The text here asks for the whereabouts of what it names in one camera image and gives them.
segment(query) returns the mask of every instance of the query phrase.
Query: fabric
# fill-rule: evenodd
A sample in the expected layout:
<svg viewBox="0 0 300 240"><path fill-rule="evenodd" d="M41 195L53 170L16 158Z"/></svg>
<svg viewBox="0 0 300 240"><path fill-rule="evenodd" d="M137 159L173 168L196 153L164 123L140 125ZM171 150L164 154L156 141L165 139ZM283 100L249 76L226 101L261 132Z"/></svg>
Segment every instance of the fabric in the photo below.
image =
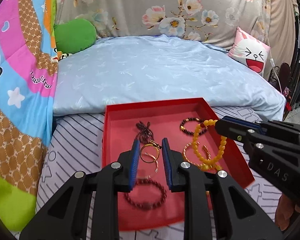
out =
<svg viewBox="0 0 300 240"><path fill-rule="evenodd" d="M229 57L263 76L270 47L237 27L237 34Z"/></svg>
<svg viewBox="0 0 300 240"><path fill-rule="evenodd" d="M177 37L101 39L59 62L55 115L106 105L203 97L211 106L250 106L282 120L285 98L227 51Z"/></svg>
<svg viewBox="0 0 300 240"><path fill-rule="evenodd" d="M165 34L230 49L237 26L264 40L270 7L270 0L57 0L56 24L85 18L100 37Z"/></svg>
<svg viewBox="0 0 300 240"><path fill-rule="evenodd" d="M51 139L58 64L45 13L45 0L0 4L0 218L11 230L34 215Z"/></svg>
<svg viewBox="0 0 300 240"><path fill-rule="evenodd" d="M213 107L213 110L222 118L225 115L237 117L249 122L261 120L249 107ZM103 114L75 114L61 118L53 134L49 146L49 154L45 158L45 165L39 183L37 211L48 199L72 176L76 171L86 173L99 171L101 166ZM249 156L245 153L242 143L237 142L246 162ZM246 191L262 207L262 209L274 220L275 210L281 192L263 179L259 174L252 171L255 181ZM87 238L90 239L91 218L94 205L94 195L91 202L90 218L88 220ZM212 231L216 237L212 220ZM184 223L177 223L167 227L155 228L142 231L120 232L123 240L183 240Z"/></svg>
<svg viewBox="0 0 300 240"><path fill-rule="evenodd" d="M292 0L271 0L269 44L276 66L291 65L296 39L295 16ZM268 80L272 66L267 61L264 78Z"/></svg>
<svg viewBox="0 0 300 240"><path fill-rule="evenodd" d="M97 38L95 27L85 19L74 19L54 26L57 50L77 53L91 47Z"/></svg>
<svg viewBox="0 0 300 240"><path fill-rule="evenodd" d="M11 230L20 230L35 214L36 197L0 177L0 219Z"/></svg>

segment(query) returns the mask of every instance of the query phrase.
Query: blue stripe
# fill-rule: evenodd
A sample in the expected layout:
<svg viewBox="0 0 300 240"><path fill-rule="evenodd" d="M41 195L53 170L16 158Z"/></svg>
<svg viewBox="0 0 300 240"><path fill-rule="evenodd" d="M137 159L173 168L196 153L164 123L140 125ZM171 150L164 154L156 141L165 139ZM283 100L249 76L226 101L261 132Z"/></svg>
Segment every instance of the blue stripe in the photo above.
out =
<svg viewBox="0 0 300 240"><path fill-rule="evenodd" d="M19 129L21 133L42 139L48 146L51 140L52 97L42 97L39 92L29 90L26 81L5 60L0 45L0 109L2 113ZM9 106L8 90L20 88L20 94L25 96L21 108Z"/></svg>

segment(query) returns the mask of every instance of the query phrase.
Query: dark beaded bracelet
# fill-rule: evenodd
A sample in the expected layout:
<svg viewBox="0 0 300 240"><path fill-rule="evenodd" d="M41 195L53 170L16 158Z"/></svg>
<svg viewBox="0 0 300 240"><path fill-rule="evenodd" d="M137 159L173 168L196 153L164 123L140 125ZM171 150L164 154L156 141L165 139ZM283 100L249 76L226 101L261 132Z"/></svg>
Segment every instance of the dark beaded bracelet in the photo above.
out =
<svg viewBox="0 0 300 240"><path fill-rule="evenodd" d="M199 122L199 123L202 123L203 120L201 120L201 119L199 119L199 118L196 118L196 117L191 117L191 118L184 119L184 120L181 122L181 124L180 124L180 130L181 130L182 132L184 132L185 134L187 134L187 135L193 135L193 132L188 131L188 130L184 127L184 124L185 124L186 122L189 122L189 121L197 121L197 122ZM204 134L206 131L207 131L207 128L204 127L204 128L202 129L202 131L199 132L199 136L202 135L202 134Z"/></svg>
<svg viewBox="0 0 300 240"><path fill-rule="evenodd" d="M135 206L136 208L140 208L143 210L155 209L155 208L160 207L163 203L165 203L166 198L167 198L167 191L164 189L164 187L160 183L158 183L152 179L138 179L135 183L135 186L145 185L145 184L154 185L161 191L161 198L158 202L156 202L156 203L149 203L149 202L138 203L138 202L133 201L129 197L129 193L124 193L124 198L126 199L126 201L128 201L131 205Z"/></svg>

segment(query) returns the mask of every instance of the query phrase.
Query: red box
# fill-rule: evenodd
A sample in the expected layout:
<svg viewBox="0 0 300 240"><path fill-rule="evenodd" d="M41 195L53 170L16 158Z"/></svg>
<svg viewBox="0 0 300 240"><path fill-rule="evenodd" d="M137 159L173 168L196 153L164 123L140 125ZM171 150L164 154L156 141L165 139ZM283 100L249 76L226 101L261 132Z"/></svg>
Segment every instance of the red box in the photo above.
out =
<svg viewBox="0 0 300 240"><path fill-rule="evenodd" d="M102 166L117 161L120 153L132 148L133 140L138 133L136 123L139 121L150 122L150 129L154 133L154 140L161 144L163 138L168 138L170 148L181 152L184 146L192 141L192 136L180 131L180 123L188 117L198 117L203 120L217 120L217 115L203 98L177 99L166 101L154 101L144 103L130 103L122 105L110 105L106 107L106 117L102 145ZM196 122L185 124L186 129L194 131ZM199 137L200 145L206 145L213 158L220 145L220 135L214 127L209 127L208 131ZM193 150L186 151L187 157L195 163L199 163ZM227 139L225 153L219 164L224 170L246 188L254 181L254 177L247 166L241 152L235 142ZM168 189L163 160L158 159L158 172L153 180L159 182L167 190L167 199L160 208L143 211L131 206L123 197L123 193L118 193L118 213L119 229L121 231L142 230L166 226L184 220L184 193L171 193ZM155 164L146 164L139 160L138 175L144 176L148 172L153 172ZM140 186L133 189L130 197L137 202L156 202L160 198L160 192L153 186Z"/></svg>

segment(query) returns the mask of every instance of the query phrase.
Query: red beaded bracelet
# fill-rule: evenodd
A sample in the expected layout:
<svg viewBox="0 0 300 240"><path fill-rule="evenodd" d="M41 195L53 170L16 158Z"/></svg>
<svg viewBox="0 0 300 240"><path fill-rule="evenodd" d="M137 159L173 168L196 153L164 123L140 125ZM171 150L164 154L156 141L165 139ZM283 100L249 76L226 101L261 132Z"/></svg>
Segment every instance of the red beaded bracelet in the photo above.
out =
<svg viewBox="0 0 300 240"><path fill-rule="evenodd" d="M160 207L163 203L165 203L166 198L167 198L167 191L164 189L164 187L160 183L158 183L152 179L138 179L135 183L135 186L145 185L145 184L152 184L161 191L161 198L158 202L156 202L156 203L149 203L149 202L138 203L138 202L133 201L129 197L129 193L124 193L124 198L126 199L126 201L128 201L131 205L135 206L136 208L140 208L143 210L155 209L155 208Z"/></svg>

